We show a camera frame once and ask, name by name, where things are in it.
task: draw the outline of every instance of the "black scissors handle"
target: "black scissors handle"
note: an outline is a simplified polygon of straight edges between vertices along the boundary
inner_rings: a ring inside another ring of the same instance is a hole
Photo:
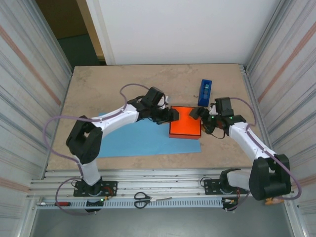
[[[135,194],[134,199],[135,200],[150,200],[151,197],[146,195],[146,193],[144,192],[138,192],[137,194]]]
[[[143,209],[150,203],[151,197],[144,192],[138,192],[135,194],[134,199],[138,200],[134,202],[134,206],[138,209]]]
[[[143,209],[149,203],[150,203],[150,200],[140,200],[140,201],[135,201],[134,206],[138,209]]]

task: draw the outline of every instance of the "screwdriver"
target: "screwdriver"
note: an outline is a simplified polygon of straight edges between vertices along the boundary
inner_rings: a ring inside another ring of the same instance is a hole
[[[71,202],[68,202],[68,201],[59,201],[58,204],[60,206],[70,206],[71,205]],[[46,206],[46,205],[54,205],[54,206],[57,206],[57,203],[56,202],[38,202],[36,203],[37,206]]]

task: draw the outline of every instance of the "orange box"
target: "orange box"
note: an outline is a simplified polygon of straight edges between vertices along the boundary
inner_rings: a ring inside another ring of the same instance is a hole
[[[179,112],[179,120],[170,123],[169,137],[199,139],[201,137],[201,121],[193,119],[189,113],[194,107],[171,106]]]

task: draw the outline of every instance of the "wooden table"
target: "wooden table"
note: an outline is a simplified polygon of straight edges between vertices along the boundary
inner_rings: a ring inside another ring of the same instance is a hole
[[[63,115],[88,118],[100,112],[110,112],[123,105],[119,90],[127,83],[155,86],[171,97],[171,105],[196,106],[202,79],[213,81],[211,101],[218,97],[239,97],[248,100],[247,92],[237,64],[211,65],[138,65],[76,67],[65,101]],[[123,91],[128,99],[145,94],[141,87]],[[253,122],[251,111],[239,101],[232,101],[235,114]],[[59,123],[54,149],[71,155],[65,142],[74,125],[73,120]],[[216,129],[217,136],[222,131]],[[168,169],[250,166],[251,163],[239,145],[229,137],[219,140],[203,134],[201,153],[157,155],[140,157],[98,158],[99,169]],[[51,155],[48,170],[77,169],[72,161]]]

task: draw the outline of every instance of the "blue box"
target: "blue box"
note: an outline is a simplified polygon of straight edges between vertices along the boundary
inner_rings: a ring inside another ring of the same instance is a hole
[[[212,81],[203,79],[199,88],[198,106],[208,107],[211,98]]]

